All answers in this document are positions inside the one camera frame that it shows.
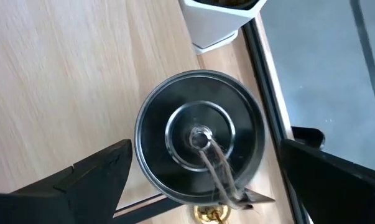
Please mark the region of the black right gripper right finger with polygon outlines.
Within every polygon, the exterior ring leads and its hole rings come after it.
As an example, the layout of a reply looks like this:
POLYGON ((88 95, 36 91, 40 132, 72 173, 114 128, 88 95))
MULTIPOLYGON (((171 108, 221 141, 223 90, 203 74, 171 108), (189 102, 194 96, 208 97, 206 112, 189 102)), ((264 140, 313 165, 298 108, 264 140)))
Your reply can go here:
POLYGON ((282 169, 314 224, 375 224, 375 170, 285 139, 282 169))

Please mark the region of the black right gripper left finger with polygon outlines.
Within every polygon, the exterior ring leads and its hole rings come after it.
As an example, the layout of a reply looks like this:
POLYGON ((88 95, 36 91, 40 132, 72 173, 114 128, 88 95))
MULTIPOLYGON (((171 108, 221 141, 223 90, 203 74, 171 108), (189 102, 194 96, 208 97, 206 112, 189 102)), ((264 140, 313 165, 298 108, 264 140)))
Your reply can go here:
POLYGON ((132 142, 119 141, 42 180, 0 194, 0 224, 107 224, 132 162, 132 142))

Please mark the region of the short gold candlestick holder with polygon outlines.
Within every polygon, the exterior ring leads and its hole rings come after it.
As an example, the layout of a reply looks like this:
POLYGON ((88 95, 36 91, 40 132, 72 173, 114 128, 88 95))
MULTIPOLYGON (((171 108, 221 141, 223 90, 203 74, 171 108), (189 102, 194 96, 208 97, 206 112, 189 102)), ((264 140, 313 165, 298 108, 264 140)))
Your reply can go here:
POLYGON ((231 208, 226 205, 192 207, 192 218, 196 224, 227 224, 231 208))

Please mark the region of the small brown box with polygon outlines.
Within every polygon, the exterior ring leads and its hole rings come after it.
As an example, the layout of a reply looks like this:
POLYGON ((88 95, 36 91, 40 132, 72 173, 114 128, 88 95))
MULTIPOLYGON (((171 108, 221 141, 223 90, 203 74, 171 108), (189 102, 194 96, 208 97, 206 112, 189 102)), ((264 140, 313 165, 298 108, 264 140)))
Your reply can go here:
POLYGON ((236 79, 192 70, 166 79, 142 104, 134 147, 148 181, 168 198, 250 209, 270 198, 248 189, 266 143, 262 111, 236 79))

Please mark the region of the black table clamp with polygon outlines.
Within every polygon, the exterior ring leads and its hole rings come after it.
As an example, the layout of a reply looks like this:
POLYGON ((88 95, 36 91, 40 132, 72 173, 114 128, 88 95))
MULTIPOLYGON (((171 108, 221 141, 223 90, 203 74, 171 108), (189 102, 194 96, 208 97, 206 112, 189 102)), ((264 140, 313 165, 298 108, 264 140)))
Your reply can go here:
POLYGON ((321 151, 323 150, 325 135, 319 129, 292 126, 292 133, 295 141, 321 151))

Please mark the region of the white hexagonal plant pot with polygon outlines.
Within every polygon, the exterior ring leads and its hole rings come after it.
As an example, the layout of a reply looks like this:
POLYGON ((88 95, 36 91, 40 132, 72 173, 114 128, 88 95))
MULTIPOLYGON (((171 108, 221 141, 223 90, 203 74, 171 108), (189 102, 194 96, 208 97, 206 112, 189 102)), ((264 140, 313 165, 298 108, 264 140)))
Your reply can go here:
POLYGON ((178 0, 196 54, 229 44, 267 0, 178 0))

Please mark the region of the wooden shelf black metal frame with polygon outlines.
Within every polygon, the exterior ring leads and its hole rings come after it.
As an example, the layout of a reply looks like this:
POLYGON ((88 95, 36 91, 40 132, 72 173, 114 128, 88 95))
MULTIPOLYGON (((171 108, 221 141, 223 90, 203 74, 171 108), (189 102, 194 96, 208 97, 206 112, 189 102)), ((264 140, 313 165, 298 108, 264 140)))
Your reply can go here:
POLYGON ((137 116, 150 93, 196 70, 178 0, 0 0, 0 194, 132 142, 112 220, 139 223, 185 205, 159 192, 137 161, 137 116))

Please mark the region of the black metal table frame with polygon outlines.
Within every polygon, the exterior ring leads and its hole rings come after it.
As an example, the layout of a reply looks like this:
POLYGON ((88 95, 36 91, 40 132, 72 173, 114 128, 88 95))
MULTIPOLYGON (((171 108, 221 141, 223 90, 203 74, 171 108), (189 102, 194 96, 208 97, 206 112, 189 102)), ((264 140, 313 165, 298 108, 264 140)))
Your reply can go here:
POLYGON ((269 149, 266 160, 272 190, 277 194, 282 224, 313 224, 279 165, 280 142, 294 139, 271 48, 260 15, 243 26, 243 35, 266 116, 269 149))

